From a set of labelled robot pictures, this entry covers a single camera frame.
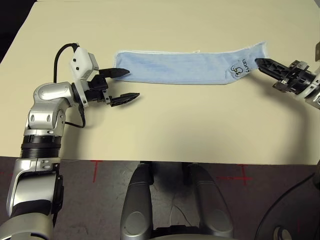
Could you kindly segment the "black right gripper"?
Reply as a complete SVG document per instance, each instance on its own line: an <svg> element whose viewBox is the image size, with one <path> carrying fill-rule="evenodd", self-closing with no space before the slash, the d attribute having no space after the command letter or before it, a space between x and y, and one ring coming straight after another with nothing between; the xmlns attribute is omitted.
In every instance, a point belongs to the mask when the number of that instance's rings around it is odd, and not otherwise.
<svg viewBox="0 0 320 240"><path fill-rule="evenodd" d="M309 65L304 61L295 60L285 66L270 58L256 58L258 69L277 80L273 87L281 92L298 95L302 93L316 78L316 74L309 71Z"/></svg>

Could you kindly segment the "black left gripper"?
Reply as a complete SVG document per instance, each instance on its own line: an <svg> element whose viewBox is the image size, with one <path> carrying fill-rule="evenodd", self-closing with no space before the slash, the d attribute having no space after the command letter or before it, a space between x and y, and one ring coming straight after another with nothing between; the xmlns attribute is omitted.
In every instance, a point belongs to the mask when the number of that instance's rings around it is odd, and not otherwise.
<svg viewBox="0 0 320 240"><path fill-rule="evenodd" d="M139 97L140 93L125 93L118 97L110 97L108 94L109 87L106 78L120 78L129 73L130 71L124 68L100 69L99 74L96 74L91 81L87 81L88 90L84 92L87 102L105 102L111 107L116 107Z"/></svg>

